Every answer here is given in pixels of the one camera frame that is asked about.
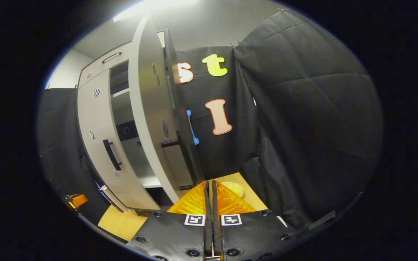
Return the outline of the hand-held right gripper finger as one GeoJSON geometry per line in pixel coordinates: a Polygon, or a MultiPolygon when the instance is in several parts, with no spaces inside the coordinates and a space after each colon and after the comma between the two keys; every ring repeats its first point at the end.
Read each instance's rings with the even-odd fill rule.
{"type": "Polygon", "coordinates": [[[128,247],[157,261],[204,261],[210,251],[209,184],[196,185],[167,211],[153,211],[128,247]]]}
{"type": "Polygon", "coordinates": [[[296,229],[212,181],[214,253],[222,261],[272,261],[296,247],[296,229]]]}

